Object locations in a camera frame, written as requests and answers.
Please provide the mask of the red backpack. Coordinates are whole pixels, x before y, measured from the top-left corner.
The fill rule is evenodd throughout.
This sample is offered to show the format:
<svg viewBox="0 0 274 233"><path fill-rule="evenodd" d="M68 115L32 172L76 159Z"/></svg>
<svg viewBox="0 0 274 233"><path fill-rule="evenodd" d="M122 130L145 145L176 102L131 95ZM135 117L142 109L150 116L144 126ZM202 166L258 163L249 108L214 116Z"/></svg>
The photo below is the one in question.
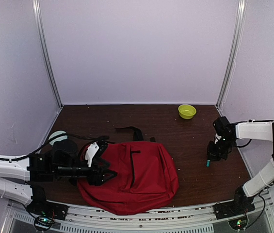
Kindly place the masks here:
<svg viewBox="0 0 274 233"><path fill-rule="evenodd" d="M168 205L178 188L178 175L172 157L161 143L145 141L140 129L133 141L108 145L102 159L117 176L95 186L79 178L77 188L91 206L115 215L127 216Z"/></svg>

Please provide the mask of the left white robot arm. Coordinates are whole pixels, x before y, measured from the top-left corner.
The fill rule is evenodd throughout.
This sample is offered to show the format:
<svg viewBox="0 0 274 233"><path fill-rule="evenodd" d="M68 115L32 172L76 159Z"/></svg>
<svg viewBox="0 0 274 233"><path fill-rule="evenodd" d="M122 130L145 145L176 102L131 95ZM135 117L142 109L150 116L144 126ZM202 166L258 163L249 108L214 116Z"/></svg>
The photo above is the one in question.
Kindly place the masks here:
<svg viewBox="0 0 274 233"><path fill-rule="evenodd" d="M90 185L100 186L117 176L110 163L101 158L108 147L104 139L95 139L85 145L82 152L77 144L62 136L49 140L52 149L45 153L28 155L0 155L0 196L32 205L40 215L51 212L42 187L34 182L52 182L68 178L76 183L86 178Z"/></svg>

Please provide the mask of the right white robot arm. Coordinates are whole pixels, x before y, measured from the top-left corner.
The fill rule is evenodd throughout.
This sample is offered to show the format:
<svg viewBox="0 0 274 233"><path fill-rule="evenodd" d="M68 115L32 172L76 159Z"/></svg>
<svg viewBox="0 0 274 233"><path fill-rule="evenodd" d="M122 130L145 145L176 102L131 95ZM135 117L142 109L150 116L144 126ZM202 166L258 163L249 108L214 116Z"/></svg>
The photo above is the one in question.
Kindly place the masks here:
<svg viewBox="0 0 274 233"><path fill-rule="evenodd" d="M214 139L208 143L207 163L226 160L233 149L246 149L245 155L258 154L260 171L236 189L230 210L241 214L253 198L274 184L274 119L231 123L225 116L213 122Z"/></svg>

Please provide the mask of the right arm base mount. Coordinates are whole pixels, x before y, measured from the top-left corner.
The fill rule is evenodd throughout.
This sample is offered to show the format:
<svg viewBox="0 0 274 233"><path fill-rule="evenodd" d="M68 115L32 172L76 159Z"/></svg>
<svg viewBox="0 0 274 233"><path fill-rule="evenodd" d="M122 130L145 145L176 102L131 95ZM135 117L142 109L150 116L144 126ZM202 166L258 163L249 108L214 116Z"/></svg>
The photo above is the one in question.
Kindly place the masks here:
<svg viewBox="0 0 274 233"><path fill-rule="evenodd" d="M215 205L213 205L216 219L220 220L231 217L232 219L228 220L231 229L236 230L237 232L246 231L261 218L263 212L265 211L266 200L261 195L262 192L263 189L252 197L248 197L245 194L243 187L238 187L234 193L233 200L228 202L217 202ZM248 213L256 209L253 204L254 197L256 196L262 199L263 208L259 215L253 221L250 221Z"/></svg>

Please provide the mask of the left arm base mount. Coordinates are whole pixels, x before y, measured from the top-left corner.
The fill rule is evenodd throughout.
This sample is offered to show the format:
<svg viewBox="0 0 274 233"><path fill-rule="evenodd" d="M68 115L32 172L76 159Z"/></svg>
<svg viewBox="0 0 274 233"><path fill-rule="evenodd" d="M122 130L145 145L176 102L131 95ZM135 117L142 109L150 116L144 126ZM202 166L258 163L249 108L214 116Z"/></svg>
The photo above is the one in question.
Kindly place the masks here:
<svg viewBox="0 0 274 233"><path fill-rule="evenodd" d="M45 191L37 185L29 185L31 202L24 205L28 214L33 217L33 226L39 232L46 232L55 224L55 220L65 220L68 206L47 201Z"/></svg>

